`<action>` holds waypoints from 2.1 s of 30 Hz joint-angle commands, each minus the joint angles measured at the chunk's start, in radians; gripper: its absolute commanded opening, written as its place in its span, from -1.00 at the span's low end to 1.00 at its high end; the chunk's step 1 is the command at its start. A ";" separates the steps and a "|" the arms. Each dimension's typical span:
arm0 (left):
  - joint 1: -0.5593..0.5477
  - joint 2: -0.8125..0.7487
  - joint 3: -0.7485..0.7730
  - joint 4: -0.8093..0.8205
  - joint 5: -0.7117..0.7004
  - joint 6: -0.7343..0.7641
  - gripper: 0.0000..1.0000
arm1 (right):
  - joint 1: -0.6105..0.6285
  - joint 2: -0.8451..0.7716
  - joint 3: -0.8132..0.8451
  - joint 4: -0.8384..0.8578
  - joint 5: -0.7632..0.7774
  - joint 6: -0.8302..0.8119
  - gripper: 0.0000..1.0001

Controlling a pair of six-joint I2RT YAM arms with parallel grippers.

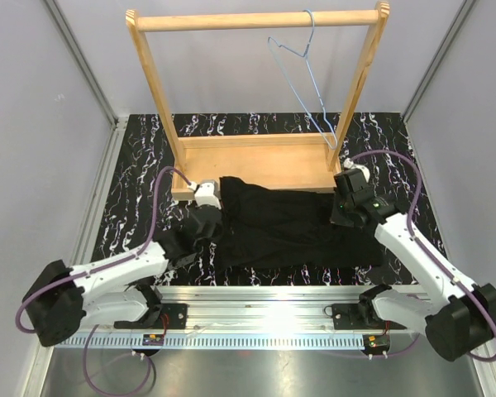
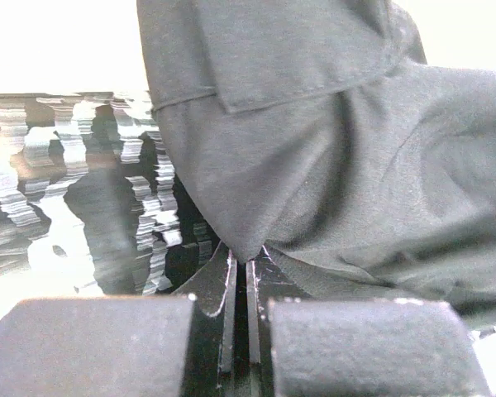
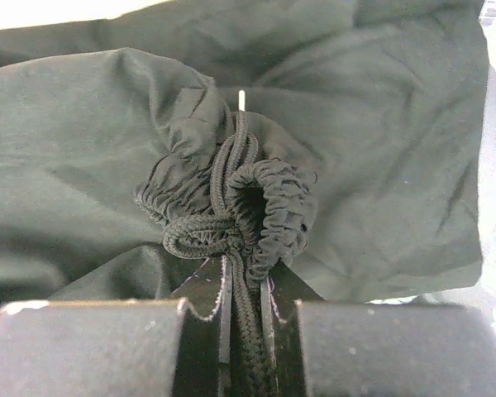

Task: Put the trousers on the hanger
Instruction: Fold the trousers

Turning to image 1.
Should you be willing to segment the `black trousers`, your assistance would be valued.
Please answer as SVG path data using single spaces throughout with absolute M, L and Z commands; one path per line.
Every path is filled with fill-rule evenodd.
M 372 236 L 331 223 L 331 194 L 266 189 L 227 176 L 220 179 L 220 195 L 224 232 L 215 250 L 218 271 L 384 263 L 384 250 Z

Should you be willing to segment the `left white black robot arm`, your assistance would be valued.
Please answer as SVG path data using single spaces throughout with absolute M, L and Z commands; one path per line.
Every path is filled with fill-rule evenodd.
M 194 262 L 222 234 L 220 206 L 190 207 L 183 221 L 122 254 L 83 265 L 46 265 L 22 299 L 43 347 L 72 337 L 82 326 L 147 329 L 161 323 L 163 304 L 154 278 Z

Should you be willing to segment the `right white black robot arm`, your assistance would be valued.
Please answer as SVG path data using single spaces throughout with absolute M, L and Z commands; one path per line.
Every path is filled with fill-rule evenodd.
M 428 299 L 377 285 L 358 300 L 358 319 L 367 328 L 396 323 L 426 337 L 434 351 L 455 361 L 496 341 L 496 288 L 478 285 L 457 270 L 414 226 L 392 199 L 375 194 L 359 169 L 334 177 L 331 220 L 359 228 L 391 251 L 423 287 Z

